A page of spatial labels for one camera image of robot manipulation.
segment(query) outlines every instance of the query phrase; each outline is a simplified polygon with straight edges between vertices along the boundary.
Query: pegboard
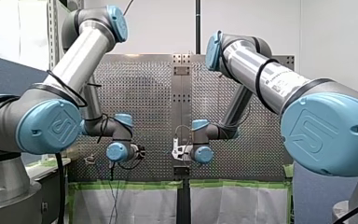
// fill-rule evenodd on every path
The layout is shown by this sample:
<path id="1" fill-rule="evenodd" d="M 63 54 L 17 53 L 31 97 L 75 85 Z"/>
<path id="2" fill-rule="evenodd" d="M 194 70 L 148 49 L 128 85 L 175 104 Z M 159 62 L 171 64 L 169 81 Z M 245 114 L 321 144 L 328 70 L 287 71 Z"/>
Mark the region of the pegboard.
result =
<path id="1" fill-rule="evenodd" d="M 102 111 L 132 115 L 133 141 L 146 149 L 146 158 L 133 171 L 115 169 L 115 179 L 172 179 L 172 55 L 105 55 L 94 76 L 101 84 L 99 98 Z M 69 169 L 70 181 L 110 178 L 103 138 L 81 136 L 68 152 L 74 161 Z M 96 165 L 86 165 L 84 158 L 93 154 Z"/>
<path id="2" fill-rule="evenodd" d="M 110 116 L 131 114 L 133 142 L 146 149 L 146 159 L 135 170 L 129 172 L 117 167 L 115 179 L 172 180 L 172 137 L 177 125 L 190 125 L 192 119 L 217 122 L 223 116 L 238 84 L 208 71 L 202 55 L 186 55 L 186 64 L 182 65 L 189 67 L 189 73 L 186 70 L 183 76 L 177 76 L 174 73 L 178 71 L 177 57 L 106 55 L 96 69 L 96 81 L 103 85 L 99 89 L 103 112 Z M 293 69 L 293 56 L 275 58 Z M 291 163 L 292 159 L 282 144 L 278 117 L 254 97 L 251 114 L 241 125 L 240 132 L 236 140 L 212 141 L 213 162 L 201 167 L 193 163 L 191 178 L 283 180 L 282 166 Z M 181 133 L 183 136 L 188 134 L 186 129 Z M 96 137 L 81 136 L 68 150 L 68 156 L 73 160 L 69 169 L 70 181 L 110 177 L 105 156 L 110 139 L 103 138 L 100 144 L 96 141 Z M 91 154 L 96 157 L 96 165 L 84 162 L 84 158 Z"/>

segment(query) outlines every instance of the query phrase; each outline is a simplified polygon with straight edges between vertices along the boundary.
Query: white curtain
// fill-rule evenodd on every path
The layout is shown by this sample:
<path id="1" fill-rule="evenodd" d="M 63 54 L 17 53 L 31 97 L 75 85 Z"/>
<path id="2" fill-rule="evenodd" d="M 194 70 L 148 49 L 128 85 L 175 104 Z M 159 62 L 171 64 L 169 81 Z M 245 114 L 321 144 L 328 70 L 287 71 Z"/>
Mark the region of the white curtain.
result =
<path id="1" fill-rule="evenodd" d="M 48 69 L 48 2 L 0 0 L 0 58 Z"/>

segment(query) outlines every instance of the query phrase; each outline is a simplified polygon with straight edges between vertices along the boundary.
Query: light blue joint cap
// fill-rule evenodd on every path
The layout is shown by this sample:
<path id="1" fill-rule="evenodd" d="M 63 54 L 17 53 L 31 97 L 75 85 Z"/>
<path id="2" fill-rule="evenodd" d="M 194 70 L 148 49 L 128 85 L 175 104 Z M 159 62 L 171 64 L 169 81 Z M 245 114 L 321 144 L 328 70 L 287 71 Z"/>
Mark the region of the light blue joint cap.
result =
<path id="1" fill-rule="evenodd" d="M 129 152 L 121 143 L 113 143 L 107 147 L 106 156 L 110 161 L 119 162 L 125 161 L 129 156 Z"/>
<path id="2" fill-rule="evenodd" d="M 209 121 L 207 119 L 195 119 L 191 123 L 191 130 L 192 131 L 199 130 L 203 127 L 208 126 L 208 124 L 209 124 Z"/>
<path id="3" fill-rule="evenodd" d="M 80 112 L 66 100 L 48 100 L 34 106 L 17 126 L 19 147 L 31 154 L 58 153 L 71 146 L 80 132 Z"/>
<path id="4" fill-rule="evenodd" d="M 294 101 L 281 122 L 284 145 L 321 175 L 358 176 L 358 99 L 315 93 Z"/>
<path id="5" fill-rule="evenodd" d="M 209 38 L 208 47 L 206 49 L 205 63 L 210 71 L 220 71 L 219 68 L 220 58 L 220 41 L 218 33 Z"/>
<path id="6" fill-rule="evenodd" d="M 115 31 L 117 42 L 126 42 L 128 38 L 128 28 L 123 12 L 120 10 L 120 8 L 115 6 L 107 6 L 106 9 L 109 14 L 110 24 Z"/>
<path id="7" fill-rule="evenodd" d="M 194 153 L 194 160 L 202 164 L 211 162 L 212 158 L 213 152 L 210 147 L 199 147 Z"/>
<path id="8" fill-rule="evenodd" d="M 132 116 L 129 114 L 115 114 L 115 120 L 118 122 L 125 124 L 127 126 L 132 127 Z"/>

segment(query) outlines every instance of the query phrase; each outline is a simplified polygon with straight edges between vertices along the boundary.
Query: vertical metal rail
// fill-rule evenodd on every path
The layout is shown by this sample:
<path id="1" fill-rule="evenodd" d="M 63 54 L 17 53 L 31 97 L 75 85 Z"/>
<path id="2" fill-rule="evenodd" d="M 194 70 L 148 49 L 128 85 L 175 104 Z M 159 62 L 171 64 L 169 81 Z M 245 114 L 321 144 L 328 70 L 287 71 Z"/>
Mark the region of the vertical metal rail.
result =
<path id="1" fill-rule="evenodd" d="M 191 70 L 190 54 L 173 55 L 173 132 L 178 125 L 191 126 Z M 178 138 L 181 146 L 189 143 L 189 129 L 181 128 L 178 132 Z M 173 174 L 175 180 L 182 181 L 182 187 L 177 190 L 176 224 L 191 224 L 190 167 L 186 163 L 174 161 Z"/>
<path id="2" fill-rule="evenodd" d="M 201 0 L 196 0 L 196 54 L 201 54 Z"/>
<path id="3" fill-rule="evenodd" d="M 52 70 L 60 60 L 57 0 L 48 0 L 48 61 Z"/>

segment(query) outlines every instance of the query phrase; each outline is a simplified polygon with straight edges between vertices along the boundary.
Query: white wall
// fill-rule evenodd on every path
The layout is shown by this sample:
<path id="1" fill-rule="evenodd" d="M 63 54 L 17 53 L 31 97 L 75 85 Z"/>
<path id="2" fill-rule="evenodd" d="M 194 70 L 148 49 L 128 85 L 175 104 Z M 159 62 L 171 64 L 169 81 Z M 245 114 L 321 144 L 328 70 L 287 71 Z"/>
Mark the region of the white wall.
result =
<path id="1" fill-rule="evenodd" d="M 85 0 L 85 7 L 115 5 L 129 0 Z M 201 1 L 201 53 L 217 30 L 256 35 L 274 54 L 299 56 L 299 0 Z M 188 53 L 195 51 L 195 0 L 134 0 L 126 16 L 129 40 L 113 53 Z"/>
<path id="2" fill-rule="evenodd" d="M 358 1 L 301 0 L 300 73 L 358 90 Z"/>

